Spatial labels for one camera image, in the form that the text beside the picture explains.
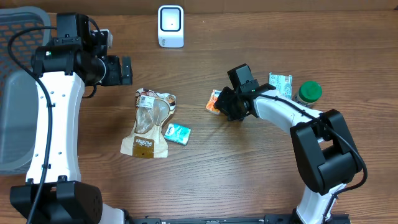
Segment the green lid white jar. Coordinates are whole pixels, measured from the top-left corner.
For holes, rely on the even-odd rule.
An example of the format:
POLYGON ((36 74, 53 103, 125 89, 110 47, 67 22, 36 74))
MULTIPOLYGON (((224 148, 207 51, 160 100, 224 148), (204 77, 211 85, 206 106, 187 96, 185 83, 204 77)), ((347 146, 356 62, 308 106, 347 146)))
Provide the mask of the green lid white jar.
POLYGON ((296 92, 293 100, 307 108, 311 108, 322 96, 322 87, 318 82, 307 81, 296 92))

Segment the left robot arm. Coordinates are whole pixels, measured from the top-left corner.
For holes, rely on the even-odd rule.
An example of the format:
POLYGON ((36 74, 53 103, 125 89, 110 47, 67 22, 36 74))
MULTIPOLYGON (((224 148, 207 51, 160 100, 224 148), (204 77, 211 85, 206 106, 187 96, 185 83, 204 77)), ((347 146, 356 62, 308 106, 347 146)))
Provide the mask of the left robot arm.
POLYGON ((108 55, 110 31, 84 14, 58 14, 54 30, 27 69, 37 85, 37 129, 25 184, 11 188, 11 205, 28 223, 131 223, 126 210, 81 181, 77 153, 85 88, 131 85, 131 60, 108 55))

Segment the orange snack packet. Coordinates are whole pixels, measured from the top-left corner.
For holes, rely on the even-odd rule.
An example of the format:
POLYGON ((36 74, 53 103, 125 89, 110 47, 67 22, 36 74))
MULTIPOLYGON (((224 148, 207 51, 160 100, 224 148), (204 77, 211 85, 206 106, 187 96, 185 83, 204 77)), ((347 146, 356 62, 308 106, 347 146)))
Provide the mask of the orange snack packet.
POLYGON ((213 114, 220 114, 220 111, 214 107, 215 103, 218 100, 220 93, 221 93, 221 90, 213 90, 212 91, 212 93, 210 95, 210 99, 208 100, 208 102, 205 106, 205 109, 208 112, 213 113, 213 114))

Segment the teal white snack packet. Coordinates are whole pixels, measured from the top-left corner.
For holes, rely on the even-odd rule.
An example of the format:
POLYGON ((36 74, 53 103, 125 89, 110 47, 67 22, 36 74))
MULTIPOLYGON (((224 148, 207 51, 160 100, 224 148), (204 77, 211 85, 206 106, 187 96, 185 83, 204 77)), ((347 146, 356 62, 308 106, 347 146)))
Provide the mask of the teal white snack packet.
POLYGON ((291 75, 277 75, 269 73, 269 84, 276 87, 277 90, 286 98, 292 99, 292 79, 291 75))

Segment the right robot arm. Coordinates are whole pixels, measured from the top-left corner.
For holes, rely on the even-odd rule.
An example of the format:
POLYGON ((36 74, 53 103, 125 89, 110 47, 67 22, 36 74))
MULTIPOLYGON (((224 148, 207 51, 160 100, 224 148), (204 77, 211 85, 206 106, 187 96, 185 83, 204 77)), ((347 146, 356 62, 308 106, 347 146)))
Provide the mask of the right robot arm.
POLYGON ((268 214, 262 223, 350 223, 348 215, 331 210, 339 194, 361 187, 368 170, 359 155, 343 115, 302 106, 270 84, 258 84, 247 64, 227 72, 215 108, 228 121, 253 115, 290 135, 298 172, 305 184, 300 203, 290 214, 268 214))

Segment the clear brown bread bag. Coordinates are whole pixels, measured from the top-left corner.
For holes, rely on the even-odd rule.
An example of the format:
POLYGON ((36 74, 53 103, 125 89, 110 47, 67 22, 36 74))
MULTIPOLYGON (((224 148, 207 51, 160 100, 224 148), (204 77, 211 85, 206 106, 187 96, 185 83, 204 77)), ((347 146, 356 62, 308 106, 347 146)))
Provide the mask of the clear brown bread bag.
POLYGON ((129 136, 121 143, 120 153, 144 158, 166 158, 169 147, 162 126, 174 114, 176 96, 140 88, 136 91, 136 118, 129 136))

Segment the small teal white packet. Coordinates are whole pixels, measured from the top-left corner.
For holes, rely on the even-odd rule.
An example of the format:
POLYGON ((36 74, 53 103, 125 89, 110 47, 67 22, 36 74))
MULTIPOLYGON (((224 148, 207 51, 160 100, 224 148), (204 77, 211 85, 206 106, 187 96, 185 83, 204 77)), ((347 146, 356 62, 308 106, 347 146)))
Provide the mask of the small teal white packet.
POLYGON ((170 123, 165 132, 166 140, 186 146, 190 137, 191 129, 179 124, 170 123))

